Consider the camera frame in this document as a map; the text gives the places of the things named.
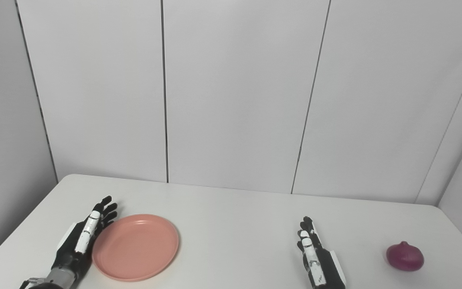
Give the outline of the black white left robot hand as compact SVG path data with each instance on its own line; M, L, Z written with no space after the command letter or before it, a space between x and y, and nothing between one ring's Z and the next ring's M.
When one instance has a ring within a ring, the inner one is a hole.
M117 203L112 196L106 196L97 203L92 212L98 212L98 217L91 214L84 221L78 222L71 229L67 238L56 252L52 269L67 269L75 275L75 281L87 273L91 265L91 254L95 240L117 217Z

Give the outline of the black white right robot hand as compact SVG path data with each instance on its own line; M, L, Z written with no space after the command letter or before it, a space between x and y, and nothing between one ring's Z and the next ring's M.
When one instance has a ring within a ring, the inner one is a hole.
M345 289L346 280L335 251L322 246L313 220L305 216L297 232L297 247L312 289Z

